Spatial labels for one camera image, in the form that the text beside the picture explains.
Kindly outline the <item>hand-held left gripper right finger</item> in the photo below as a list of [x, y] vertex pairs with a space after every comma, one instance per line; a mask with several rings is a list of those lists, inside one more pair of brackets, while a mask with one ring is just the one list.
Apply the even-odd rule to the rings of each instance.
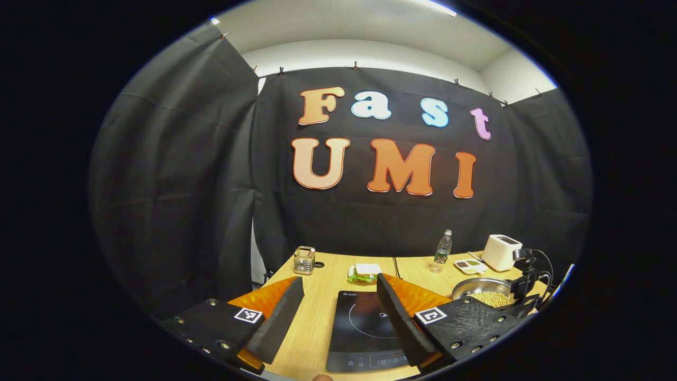
[[495, 308], [476, 297], [445, 297], [398, 277], [379, 274], [377, 296], [409, 365], [436, 371], [495, 347], [525, 321], [538, 294]]

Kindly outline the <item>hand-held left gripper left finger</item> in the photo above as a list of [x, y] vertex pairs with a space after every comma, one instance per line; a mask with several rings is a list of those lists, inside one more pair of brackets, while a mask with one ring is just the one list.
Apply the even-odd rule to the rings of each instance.
[[231, 301], [211, 297], [159, 325], [215, 361], [260, 374], [278, 354], [304, 296], [303, 278], [289, 277]]

